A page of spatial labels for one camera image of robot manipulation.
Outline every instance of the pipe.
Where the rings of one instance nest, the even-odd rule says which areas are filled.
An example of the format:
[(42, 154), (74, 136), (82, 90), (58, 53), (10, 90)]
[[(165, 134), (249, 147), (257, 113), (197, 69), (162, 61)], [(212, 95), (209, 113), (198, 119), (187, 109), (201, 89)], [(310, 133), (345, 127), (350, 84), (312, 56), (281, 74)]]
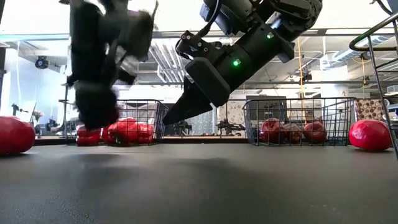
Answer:
[[(377, 83), (377, 81), (368, 81), (368, 83)], [(170, 83), (162, 83), (162, 82), (140, 82), (139, 85), (183, 85), (182, 82), (170, 82)], [(300, 82), (257, 82), (257, 81), (246, 81), (246, 85), (299, 85)], [(304, 85), (321, 85), (321, 84), (363, 84), (362, 81), (320, 81), (320, 82), (305, 82)], [(381, 84), (398, 84), (398, 81), (381, 81)]]
[(179, 78), (180, 78), (181, 81), (183, 82), (183, 80), (184, 80), (184, 74), (183, 74), (183, 72), (181, 72), (181, 71), (183, 70), (183, 68), (180, 67), (180, 65), (177, 63), (177, 60), (178, 60), (178, 59), (174, 58), (175, 53), (174, 53), (173, 50), (171, 49), (171, 44), (166, 44), (166, 43), (165, 43), (165, 44), (163, 45), (163, 47), (165, 48), (166, 52), (169, 53), (170, 57), (172, 58), (172, 61), (173, 61), (174, 65), (175, 65), (175, 67), (176, 67), (176, 69), (177, 69), (177, 71), (176, 71), (176, 72), (177, 72), (177, 75), (179, 76)]
[[(162, 50), (162, 46), (159, 46), (159, 44), (157, 42), (155, 44), (156, 44), (157, 48), (159, 49), (160, 53), (163, 55), (163, 58), (164, 58), (164, 60), (165, 60), (165, 62), (167, 64), (167, 66), (169, 68), (173, 68), (173, 66), (171, 66), (171, 64), (169, 62), (169, 59), (166, 56), (166, 53)], [(182, 82), (182, 80), (180, 79), (178, 74), (176, 74), (175, 72), (171, 72), (171, 74), (173, 74), (176, 82)]]
[[(156, 63), (158, 64), (158, 66), (160, 67), (164, 67), (164, 64), (161, 62), (160, 58), (158, 57), (157, 54), (155, 54), (153, 47), (151, 46), (149, 48), (149, 53), (153, 56), (153, 58), (155, 59)], [(164, 73), (166, 78), (169, 80), (169, 82), (176, 82), (176, 80), (174, 80), (170, 74), (168, 74), (167, 72)]]
[(184, 77), (186, 77), (187, 75), (188, 75), (188, 73), (185, 71), (185, 66), (184, 66), (184, 64), (182, 63), (182, 60), (181, 60), (181, 57), (179, 57), (179, 56), (177, 56), (177, 62), (178, 62), (178, 65), (180, 66), (180, 68), (181, 68), (181, 70), (182, 70), (182, 75), (184, 76)]
[[(391, 39), (391, 37), (386, 37), (386, 36), (382, 36), (382, 35), (375, 35), (371, 37), (371, 42), (373, 46), (377, 46), (379, 44), (382, 44), (384, 42), (386, 42), (387, 40)], [(368, 40), (364, 39), (362, 41), (360, 41), (356, 46), (357, 47), (364, 47), (369, 45)], [(359, 56), (361, 53), (363, 52), (358, 52), (358, 51), (354, 51), (351, 49), (345, 50), (343, 52), (334, 54), (333, 58), (332, 58), (332, 63), (329, 65), (329, 67), (327, 68), (334, 68), (335, 66), (341, 64), (341, 63), (345, 63), (347, 62), (349, 59), (352, 59), (356, 56)]]
[(164, 82), (164, 83), (166, 82), (166, 80), (163, 78), (163, 76), (162, 76), (162, 74), (160, 72), (160, 66), (159, 65), (157, 65), (156, 75), (160, 78), (160, 80), (162, 80), (162, 82)]
[[(397, 66), (396, 66), (396, 64), (392, 64), (392, 65), (389, 65), (389, 66), (387, 66), (387, 68), (385, 67), (383, 70), (385, 71), (385, 72), (390, 72), (391, 70), (393, 70), (393, 69), (396, 69), (397, 68)], [(396, 77), (396, 76), (394, 76), (394, 77), (389, 77), (389, 78), (386, 78), (386, 79), (383, 79), (382, 81), (391, 81), (391, 80), (396, 80), (396, 79), (398, 79), (398, 77)], [(375, 86), (375, 85), (377, 85), (377, 82), (376, 83), (373, 83), (373, 84), (370, 84), (370, 85), (367, 85), (365, 88), (370, 88), (370, 87), (372, 87), (372, 86)]]
[[(310, 66), (312, 63), (316, 62), (318, 59), (320, 59), (320, 56), (323, 56), (322, 52), (311, 52), (311, 53), (318, 53), (318, 55), (315, 58), (312, 58), (309, 62), (307, 62), (306, 64), (302, 65), (302, 69), (304, 67)], [(293, 71), (293, 73), (291, 74), (295, 74), (296, 72), (299, 72), (300, 69), (296, 69)], [(286, 79), (290, 78), (290, 76), (287, 76), (286, 78), (284, 78), (282, 81), (285, 81)]]

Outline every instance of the black wire basket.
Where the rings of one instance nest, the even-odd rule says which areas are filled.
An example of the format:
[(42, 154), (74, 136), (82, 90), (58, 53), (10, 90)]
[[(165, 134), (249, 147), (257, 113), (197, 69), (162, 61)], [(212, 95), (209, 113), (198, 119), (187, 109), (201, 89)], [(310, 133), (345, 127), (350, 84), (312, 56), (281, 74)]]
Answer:
[(256, 146), (346, 146), (355, 98), (249, 100), (243, 107)]
[(158, 100), (118, 100), (120, 118), (103, 136), (113, 146), (153, 145), (164, 136), (168, 107)]

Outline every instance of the metal rack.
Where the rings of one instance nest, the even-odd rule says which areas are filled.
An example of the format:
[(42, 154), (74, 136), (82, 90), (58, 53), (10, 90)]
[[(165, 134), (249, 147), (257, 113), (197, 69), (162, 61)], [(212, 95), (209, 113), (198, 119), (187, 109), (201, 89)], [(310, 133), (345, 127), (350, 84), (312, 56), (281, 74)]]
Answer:
[(243, 106), (248, 141), (255, 146), (346, 146), (354, 100), (248, 100)]
[[(380, 99), (381, 99), (381, 103), (383, 105), (383, 110), (384, 110), (384, 114), (386, 115), (386, 121), (389, 127), (389, 132), (390, 132), (390, 137), (392, 140), (392, 146), (394, 147), (394, 150), (396, 152), (396, 156), (398, 159), (398, 143), (397, 143), (397, 138), (396, 138), (396, 134), (393, 130), (392, 127), (392, 123), (391, 123), (391, 119), (390, 116), (388, 114), (389, 109), (386, 106), (386, 102), (385, 99), (388, 99), (388, 96), (384, 96), (383, 92), (382, 92), (382, 88), (381, 88), (381, 82), (380, 82), (380, 78), (379, 78), (379, 73), (383, 73), (385, 71), (379, 70), (383, 67), (385, 67), (386, 65), (389, 65), (391, 63), (394, 63), (396, 61), (398, 61), (398, 57), (395, 59), (392, 59), (386, 63), (382, 63), (380, 65), (376, 65), (376, 59), (374, 56), (374, 52), (375, 51), (394, 51), (397, 52), (398, 54), (398, 30), (397, 30), (397, 19), (398, 19), (398, 12), (393, 14), (392, 16), (388, 17), (387, 19), (383, 20), (382, 22), (380, 22), (378, 25), (374, 26), (373, 28), (369, 29), (368, 31), (366, 31), (365, 33), (363, 33), (362, 35), (358, 36), (357, 38), (355, 38), (353, 41), (351, 41), (351, 43), (349, 43), (349, 47), (351, 50), (355, 50), (358, 52), (369, 52), (371, 55), (371, 61), (372, 61), (372, 65), (373, 65), (373, 70), (374, 70), (374, 75), (376, 76), (376, 82), (377, 82), (377, 87), (379, 89), (379, 94), (380, 94)], [(372, 43), (372, 39), (371, 36), (377, 32), (379, 29), (384, 28), (385, 26), (392, 24), (394, 27), (394, 37), (396, 39), (397, 42), (397, 46), (395, 47), (373, 47), (373, 43)], [(367, 39), (368, 40), (368, 47), (357, 47), (356, 44), (358, 44), (360, 41)]]

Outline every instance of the red deflated ball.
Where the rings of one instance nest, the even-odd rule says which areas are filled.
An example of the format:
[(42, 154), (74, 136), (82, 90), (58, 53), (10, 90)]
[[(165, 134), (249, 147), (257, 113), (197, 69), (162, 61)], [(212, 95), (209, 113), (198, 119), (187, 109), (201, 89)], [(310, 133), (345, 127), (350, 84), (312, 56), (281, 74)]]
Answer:
[(149, 137), (154, 135), (154, 126), (152, 124), (142, 124), (138, 123), (139, 125), (139, 137)]
[(304, 127), (304, 137), (311, 144), (322, 144), (326, 141), (327, 132), (323, 124), (315, 121)]
[(109, 144), (109, 145), (116, 144), (115, 139), (113, 139), (113, 138), (109, 135), (109, 130), (108, 130), (109, 126), (102, 129), (101, 138), (102, 138), (102, 140), (105, 142), (105, 144)]
[(108, 132), (113, 139), (117, 139), (121, 144), (128, 144), (138, 141), (140, 126), (134, 118), (125, 118), (112, 124), (108, 128)]
[(260, 127), (260, 139), (262, 142), (282, 144), (285, 130), (282, 123), (277, 118), (265, 120)]
[(101, 134), (101, 128), (94, 130), (87, 130), (84, 125), (80, 126), (77, 129), (76, 135), (79, 137), (91, 137), (97, 136)]
[(0, 155), (28, 151), (35, 143), (33, 125), (15, 116), (0, 116)]
[(100, 135), (76, 138), (77, 146), (97, 146), (100, 143)]
[(384, 151), (391, 147), (391, 137), (386, 123), (377, 120), (360, 120), (349, 129), (350, 143), (368, 151)]
[(285, 138), (286, 142), (291, 144), (298, 144), (302, 139), (302, 131), (296, 124), (285, 124)]
[(154, 137), (152, 135), (148, 136), (148, 137), (139, 137), (138, 138), (138, 143), (139, 144), (150, 144), (150, 143), (154, 143)]

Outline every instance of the black mat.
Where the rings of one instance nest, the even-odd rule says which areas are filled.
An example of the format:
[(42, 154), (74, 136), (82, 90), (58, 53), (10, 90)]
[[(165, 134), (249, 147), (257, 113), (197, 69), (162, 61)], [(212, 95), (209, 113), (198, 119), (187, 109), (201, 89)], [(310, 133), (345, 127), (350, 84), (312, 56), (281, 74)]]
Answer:
[(398, 223), (388, 152), (170, 144), (31, 153), (0, 159), (2, 224)]

